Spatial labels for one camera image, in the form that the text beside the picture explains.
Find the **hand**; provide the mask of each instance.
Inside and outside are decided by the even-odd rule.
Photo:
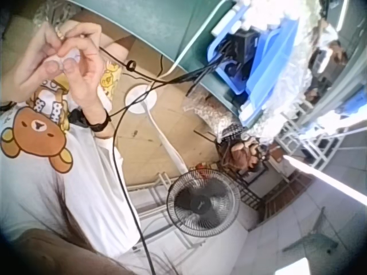
[[[319,26],[320,26],[321,29],[327,28],[328,25],[329,25],[329,23],[327,23],[327,21],[324,18],[320,19]]]
[[[100,29],[95,26],[92,23],[81,23],[68,31],[65,35],[67,40],[57,53],[63,57],[73,48],[80,51],[84,69],[80,70],[72,58],[66,59],[63,66],[72,98],[82,109],[93,107],[99,102],[97,87],[103,74],[104,62],[96,45],[99,44],[97,36],[98,33],[100,36]]]
[[[61,41],[56,32],[48,23],[43,23],[29,42],[23,57],[5,75],[2,83],[2,101],[25,101],[44,80],[59,75],[61,70],[57,62],[42,62],[56,54],[60,47]]]

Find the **fan grille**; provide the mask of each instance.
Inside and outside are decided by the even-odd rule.
[[[226,230],[239,212],[240,193],[235,182],[211,169],[193,170],[170,187],[167,212],[172,222],[194,237],[211,237]],[[197,206],[206,209],[201,213]]]

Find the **black wristband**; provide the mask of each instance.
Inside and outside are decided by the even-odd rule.
[[[83,110],[81,111],[81,113],[83,114],[84,118],[85,118],[85,123],[88,125],[88,127],[90,127],[90,129],[94,132],[94,133],[98,133],[101,132],[105,129],[105,127],[108,125],[108,123],[111,121],[110,116],[108,115],[106,109],[106,119],[104,120],[103,123],[97,123],[97,124],[91,124],[89,123],[89,121],[87,120],[87,118],[85,117],[85,115],[83,114]]]

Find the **blue basket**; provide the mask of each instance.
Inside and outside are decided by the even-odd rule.
[[[271,96],[292,53],[298,21],[284,19],[279,29],[260,36],[246,92],[252,106],[261,107]]]
[[[248,7],[243,6],[229,21],[221,33],[208,47],[208,61],[220,57],[217,48],[228,34],[233,24],[246,12]],[[249,97],[243,107],[251,105],[244,120],[243,126],[248,126],[260,115],[265,102],[272,94],[282,70],[287,65],[297,33],[298,21],[284,19],[280,28],[262,33],[257,43],[256,53],[253,60],[249,79],[243,79],[239,70],[234,77],[225,73],[225,67],[229,63],[237,64],[236,61],[227,61],[221,64],[216,72],[228,84],[236,95],[246,92]]]
[[[230,31],[231,27],[234,23],[236,23],[246,12],[248,9],[248,6],[243,6],[241,9],[236,13],[236,15],[228,22],[225,28],[220,32],[220,34],[214,39],[214,41],[209,45],[208,52],[207,52],[207,59],[209,62],[212,60],[217,59],[221,56],[217,52],[217,48],[219,44],[223,41],[225,36]],[[224,72],[225,67],[230,64],[237,64],[236,61],[227,61],[223,62],[217,69],[216,72],[219,74],[219,76],[228,84],[228,86],[234,91],[235,94],[240,95],[245,91],[246,88],[246,80],[242,79],[241,70],[237,72],[237,74],[234,77],[230,77]]]

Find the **table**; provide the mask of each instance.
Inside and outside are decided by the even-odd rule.
[[[174,61],[220,0],[70,0],[130,32]],[[179,66],[191,72],[207,64],[206,50],[213,40],[210,31],[232,7],[224,3],[187,52]],[[235,115],[233,92],[214,73],[201,84]]]

